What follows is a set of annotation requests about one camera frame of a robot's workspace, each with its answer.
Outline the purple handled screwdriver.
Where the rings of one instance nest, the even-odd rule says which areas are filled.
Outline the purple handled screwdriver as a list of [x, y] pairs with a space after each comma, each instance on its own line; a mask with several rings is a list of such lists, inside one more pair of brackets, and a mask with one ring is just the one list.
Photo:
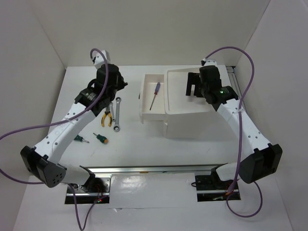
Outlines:
[[156, 85], [156, 87], [155, 87], [155, 89], [154, 89], [154, 97], [153, 97], [153, 100], [152, 100], [152, 102], [151, 102], [150, 110], [151, 110], [152, 107], [153, 107], [153, 104], [154, 104], [155, 98], [156, 98], [156, 96], [157, 96], [157, 94], [158, 94], [158, 92], [159, 92], [160, 86], [161, 86], [161, 83], [158, 82], [157, 85]]

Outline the white top drawer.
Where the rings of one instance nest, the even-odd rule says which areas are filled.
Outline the white top drawer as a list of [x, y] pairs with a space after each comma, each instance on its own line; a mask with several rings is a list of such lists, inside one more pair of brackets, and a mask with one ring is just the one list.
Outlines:
[[[165, 93], [164, 93], [164, 74], [145, 74], [141, 82], [139, 97], [139, 117], [143, 124], [145, 121], [164, 121], [166, 119]], [[154, 89], [157, 83], [161, 86], [155, 98], [152, 109], [151, 102], [154, 97]]]

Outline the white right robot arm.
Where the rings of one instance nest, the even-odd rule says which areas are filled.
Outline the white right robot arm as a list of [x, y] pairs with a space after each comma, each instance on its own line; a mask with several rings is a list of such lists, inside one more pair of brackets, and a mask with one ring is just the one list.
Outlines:
[[271, 144], [261, 134], [243, 109], [235, 90], [222, 85], [215, 64], [202, 66], [197, 73], [188, 73], [186, 96], [190, 95], [204, 98], [228, 123], [239, 140], [237, 161], [211, 170], [212, 187], [220, 189], [227, 181], [234, 185], [237, 180], [250, 184], [277, 171], [282, 156], [281, 146]]

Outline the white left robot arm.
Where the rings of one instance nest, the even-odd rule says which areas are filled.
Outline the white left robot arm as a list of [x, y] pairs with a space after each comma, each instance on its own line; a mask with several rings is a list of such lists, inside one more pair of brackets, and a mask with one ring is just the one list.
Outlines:
[[96, 78], [75, 98], [62, 124], [34, 147], [25, 146], [21, 150], [27, 170], [49, 188], [67, 183], [77, 184], [84, 192], [93, 190], [98, 182], [94, 173], [83, 166], [63, 166], [60, 160], [81, 130], [107, 108], [116, 93], [126, 85], [118, 66], [102, 65], [97, 70]]

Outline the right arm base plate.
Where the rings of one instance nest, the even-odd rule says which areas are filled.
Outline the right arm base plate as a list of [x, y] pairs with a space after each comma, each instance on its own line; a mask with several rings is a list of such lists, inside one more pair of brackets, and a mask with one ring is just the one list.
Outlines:
[[191, 183], [196, 188], [198, 202], [226, 201], [230, 184], [231, 180], [214, 183], [210, 175], [197, 175]]

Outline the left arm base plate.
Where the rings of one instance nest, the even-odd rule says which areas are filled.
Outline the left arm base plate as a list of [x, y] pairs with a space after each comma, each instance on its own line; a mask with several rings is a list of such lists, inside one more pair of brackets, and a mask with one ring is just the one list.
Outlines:
[[77, 204], [93, 204], [98, 200], [97, 204], [108, 204], [110, 200], [111, 175], [98, 175], [94, 185], [90, 189], [86, 189], [77, 184], [73, 184], [73, 188], [67, 186], [65, 201], [66, 205], [74, 204], [73, 193], [76, 195]]

